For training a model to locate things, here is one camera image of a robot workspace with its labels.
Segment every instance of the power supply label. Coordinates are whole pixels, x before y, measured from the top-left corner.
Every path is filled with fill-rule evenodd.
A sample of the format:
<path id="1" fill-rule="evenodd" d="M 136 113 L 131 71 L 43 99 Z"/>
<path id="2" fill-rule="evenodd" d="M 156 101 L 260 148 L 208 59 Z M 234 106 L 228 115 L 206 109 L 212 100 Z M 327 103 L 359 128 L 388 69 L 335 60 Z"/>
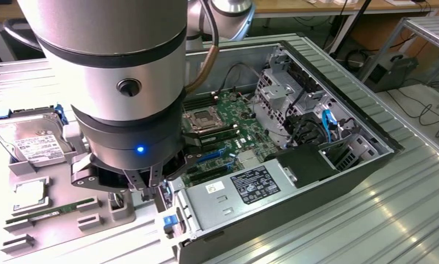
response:
<path id="1" fill-rule="evenodd" d="M 55 135 L 36 136 L 15 141 L 16 148 L 31 163 L 63 158 L 63 150 Z"/>
<path id="2" fill-rule="evenodd" d="M 266 166 L 232 176 L 231 180 L 243 202 L 248 205 L 280 191 Z"/>

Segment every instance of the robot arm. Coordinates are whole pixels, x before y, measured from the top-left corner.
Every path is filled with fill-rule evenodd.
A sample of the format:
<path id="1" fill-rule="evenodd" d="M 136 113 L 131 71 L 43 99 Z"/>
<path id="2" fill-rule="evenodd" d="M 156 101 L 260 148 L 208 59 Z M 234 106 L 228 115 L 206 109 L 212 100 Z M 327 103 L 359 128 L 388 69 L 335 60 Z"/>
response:
<path id="1" fill-rule="evenodd" d="M 208 0 L 19 0 L 91 147 L 74 160 L 75 186 L 96 178 L 84 187 L 143 190 L 195 163 L 200 146 L 188 145 L 182 134 L 182 101 L 214 66 L 224 2 L 251 1 L 212 1 L 211 8 Z M 195 27 L 199 17 L 211 27 Z M 184 86 L 186 35 L 207 28 L 214 45 L 196 80 Z"/>

